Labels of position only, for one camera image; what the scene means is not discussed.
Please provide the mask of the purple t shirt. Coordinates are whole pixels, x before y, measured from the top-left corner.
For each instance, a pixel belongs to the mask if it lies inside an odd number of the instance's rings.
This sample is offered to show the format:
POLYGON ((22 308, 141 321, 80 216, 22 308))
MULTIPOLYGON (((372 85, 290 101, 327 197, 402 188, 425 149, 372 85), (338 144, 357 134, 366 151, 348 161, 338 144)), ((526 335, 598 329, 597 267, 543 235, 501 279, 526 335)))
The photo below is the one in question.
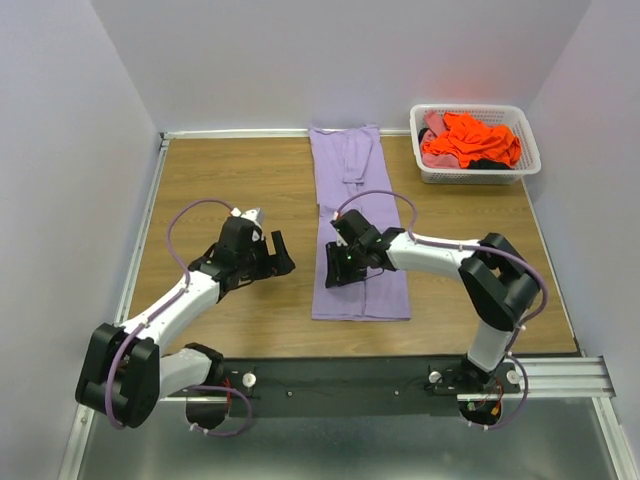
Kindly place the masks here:
POLYGON ((406 321, 411 317, 406 273, 378 272, 354 284, 327 288, 325 245, 336 239, 330 225, 340 205, 359 211, 379 231, 398 227, 400 218, 388 176, 380 132, 367 125, 341 131, 308 130, 319 208, 314 320, 406 321))

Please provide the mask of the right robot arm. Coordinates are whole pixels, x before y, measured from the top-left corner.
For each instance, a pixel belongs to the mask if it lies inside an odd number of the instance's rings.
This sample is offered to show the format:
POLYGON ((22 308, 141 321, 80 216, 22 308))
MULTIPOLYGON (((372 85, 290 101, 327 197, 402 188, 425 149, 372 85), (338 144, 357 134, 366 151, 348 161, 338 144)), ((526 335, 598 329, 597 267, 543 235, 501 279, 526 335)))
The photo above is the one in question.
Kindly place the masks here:
POLYGON ((536 297, 548 300, 540 274, 500 234, 455 242, 399 227, 381 232, 356 210, 336 213, 330 225, 336 240, 326 245, 328 288, 363 281, 370 270, 424 272, 461 282, 480 320, 457 373, 471 391, 494 383, 536 297))

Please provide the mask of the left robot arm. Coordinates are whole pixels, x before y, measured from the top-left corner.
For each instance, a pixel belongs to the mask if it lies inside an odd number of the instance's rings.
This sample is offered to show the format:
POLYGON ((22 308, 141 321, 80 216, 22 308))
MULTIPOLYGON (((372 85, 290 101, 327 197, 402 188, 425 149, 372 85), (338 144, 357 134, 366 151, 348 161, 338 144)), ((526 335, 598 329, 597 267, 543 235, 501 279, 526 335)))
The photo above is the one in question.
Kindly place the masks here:
POLYGON ((176 354, 167 347, 200 314, 229 292, 291 273, 295 264, 280 232, 266 235, 263 212, 235 209, 220 236, 192 261, 160 299, 120 326, 100 325, 91 335, 75 390, 76 401, 136 428, 158 401, 187 387, 214 393, 223 374, 217 351, 192 343, 176 354))

